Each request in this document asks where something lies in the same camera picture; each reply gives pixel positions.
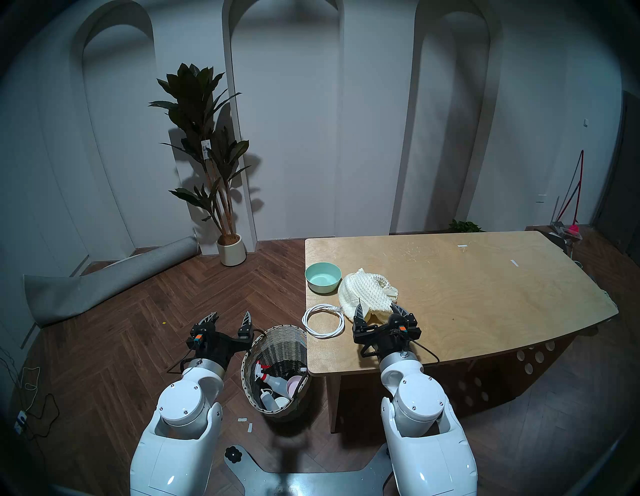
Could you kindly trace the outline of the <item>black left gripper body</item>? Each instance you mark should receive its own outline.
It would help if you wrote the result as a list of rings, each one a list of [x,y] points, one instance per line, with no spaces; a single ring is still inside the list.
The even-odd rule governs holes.
[[[232,338],[216,331],[215,327],[199,327],[194,324],[187,347],[194,351],[196,359],[207,359],[227,369],[232,357],[239,352],[247,352],[253,344],[252,338]]]

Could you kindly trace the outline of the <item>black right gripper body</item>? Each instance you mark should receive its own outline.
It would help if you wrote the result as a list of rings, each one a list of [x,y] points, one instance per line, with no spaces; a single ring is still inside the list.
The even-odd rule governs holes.
[[[412,313],[392,313],[386,324],[368,325],[364,318],[353,317],[353,340],[362,345],[362,358],[384,359],[392,353],[409,351],[409,343],[421,336],[421,329]]]

